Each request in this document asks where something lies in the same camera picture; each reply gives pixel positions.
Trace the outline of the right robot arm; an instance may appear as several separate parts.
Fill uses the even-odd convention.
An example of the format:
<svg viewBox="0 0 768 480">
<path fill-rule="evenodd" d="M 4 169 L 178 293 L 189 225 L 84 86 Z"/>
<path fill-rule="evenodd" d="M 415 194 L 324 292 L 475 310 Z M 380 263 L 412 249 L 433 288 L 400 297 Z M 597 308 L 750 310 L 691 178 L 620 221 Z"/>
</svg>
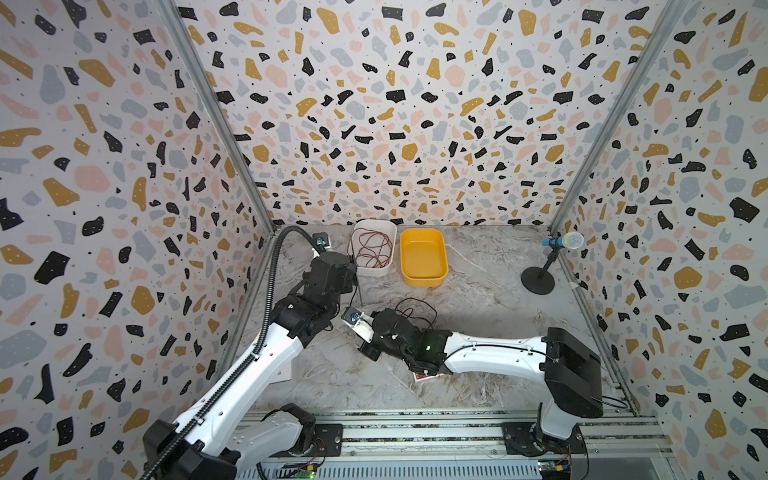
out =
<svg viewBox="0 0 768 480">
<path fill-rule="evenodd" d="M 350 307 L 343 319 L 362 339 L 360 353 L 372 361 L 387 354 L 426 377 L 489 373 L 545 385 L 548 394 L 535 420 L 503 424 L 510 454 L 581 453 L 580 423 L 604 414 L 601 360 L 563 328 L 551 327 L 542 337 L 498 339 L 422 329 L 393 309 L 367 315 Z"/>
</svg>

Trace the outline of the grey perforated cable spool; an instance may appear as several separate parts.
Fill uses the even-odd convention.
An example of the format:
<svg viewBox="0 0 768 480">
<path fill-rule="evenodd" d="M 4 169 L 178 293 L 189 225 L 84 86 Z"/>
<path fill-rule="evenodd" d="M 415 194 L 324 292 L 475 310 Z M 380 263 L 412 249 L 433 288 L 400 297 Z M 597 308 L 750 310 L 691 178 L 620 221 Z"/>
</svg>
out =
<svg viewBox="0 0 768 480">
<path fill-rule="evenodd" d="M 362 291 L 360 287 L 360 280 L 358 276 L 355 276 L 355 290 L 352 295 L 352 298 L 350 300 L 349 306 L 355 306 L 355 309 L 358 312 L 361 312 L 364 308 L 363 299 L 362 299 Z"/>
</svg>

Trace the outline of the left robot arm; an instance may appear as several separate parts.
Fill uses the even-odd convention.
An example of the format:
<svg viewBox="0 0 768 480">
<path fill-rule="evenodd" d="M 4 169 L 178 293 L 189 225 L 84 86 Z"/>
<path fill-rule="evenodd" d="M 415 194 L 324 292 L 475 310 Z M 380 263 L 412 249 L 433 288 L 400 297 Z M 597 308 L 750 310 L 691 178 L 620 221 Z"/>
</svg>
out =
<svg viewBox="0 0 768 480">
<path fill-rule="evenodd" d="M 292 232 L 316 255 L 301 281 L 274 299 L 281 247 Z M 357 266 L 325 239 L 295 226 L 280 230 L 271 250 L 264 319 L 256 339 L 219 381 L 176 420 L 157 420 L 144 434 L 145 479 L 233 479 L 277 453 L 316 453 L 315 417 L 287 404 L 256 426 L 238 432 L 244 415 L 272 379 L 340 313 L 341 297 L 356 285 Z"/>
</svg>

